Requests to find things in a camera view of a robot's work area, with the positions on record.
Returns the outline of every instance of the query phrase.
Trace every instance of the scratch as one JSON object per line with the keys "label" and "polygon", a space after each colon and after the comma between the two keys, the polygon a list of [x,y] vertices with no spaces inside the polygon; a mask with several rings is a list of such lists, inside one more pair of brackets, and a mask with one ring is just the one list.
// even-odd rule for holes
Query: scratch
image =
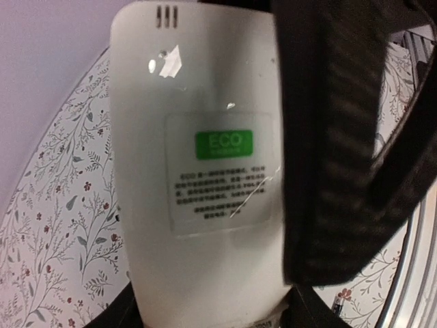
{"label": "scratch", "polygon": [[244,205],[246,205],[246,203],[249,201],[249,199],[259,190],[259,188],[261,188],[261,186],[263,186],[264,185],[264,183],[266,183],[266,181],[271,181],[271,180],[273,180],[274,179],[274,177],[278,174],[278,172],[279,171],[281,171],[281,166],[279,166],[277,169],[276,169],[276,171],[274,171],[274,174],[273,175],[271,175],[271,176],[267,176],[267,177],[265,177],[258,185],[257,185],[257,187],[254,189],[254,190],[252,190],[252,192],[250,193],[250,194],[248,194],[247,195],[247,197],[244,199],[244,201],[243,201],[243,203],[241,203],[240,205],[239,205],[239,207],[237,207],[237,209],[235,209],[233,212],[232,212],[232,214],[231,214],[231,216],[229,217],[230,219],[232,219],[233,217],[234,217],[234,215],[235,214],[237,214],[237,212],[244,206]]}

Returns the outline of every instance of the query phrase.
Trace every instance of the floral wallpaper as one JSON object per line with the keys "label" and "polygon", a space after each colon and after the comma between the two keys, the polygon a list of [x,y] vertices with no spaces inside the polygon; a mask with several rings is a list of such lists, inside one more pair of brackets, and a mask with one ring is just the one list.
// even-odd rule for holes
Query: floral wallpaper
{"label": "floral wallpaper", "polygon": [[[409,54],[391,45],[380,109],[387,140],[413,86]],[[86,325],[128,283],[114,188],[109,52],[86,74],[33,154],[0,227],[0,328]],[[375,323],[403,232],[353,281],[318,290],[353,327]]]}
{"label": "floral wallpaper", "polygon": [[[390,137],[413,93],[409,51],[389,44],[381,89],[376,153]],[[316,288],[325,303],[353,328],[375,327],[396,272],[405,233],[406,226],[351,282]]]}

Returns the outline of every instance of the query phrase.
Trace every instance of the green rectangle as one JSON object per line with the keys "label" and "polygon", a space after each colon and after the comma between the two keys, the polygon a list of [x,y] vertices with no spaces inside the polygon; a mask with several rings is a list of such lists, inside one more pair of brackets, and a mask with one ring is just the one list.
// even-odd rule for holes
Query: green rectangle
{"label": "green rectangle", "polygon": [[197,159],[232,159],[253,154],[250,130],[208,131],[196,134]]}

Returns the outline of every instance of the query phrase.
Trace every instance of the white wall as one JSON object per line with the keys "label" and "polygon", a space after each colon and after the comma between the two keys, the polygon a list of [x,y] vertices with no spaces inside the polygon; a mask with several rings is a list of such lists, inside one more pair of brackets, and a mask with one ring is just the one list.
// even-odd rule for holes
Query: white wall
{"label": "white wall", "polygon": [[0,223],[40,138],[129,2],[0,1]]}

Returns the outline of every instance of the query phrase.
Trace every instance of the flower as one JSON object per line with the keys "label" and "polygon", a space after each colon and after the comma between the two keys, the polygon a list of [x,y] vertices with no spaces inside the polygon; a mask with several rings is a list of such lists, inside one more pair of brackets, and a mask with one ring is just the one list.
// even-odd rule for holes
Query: flower
{"label": "flower", "polygon": [[344,288],[341,292],[339,292],[338,297],[345,299],[346,301],[350,301],[352,295],[352,291],[350,289]]}

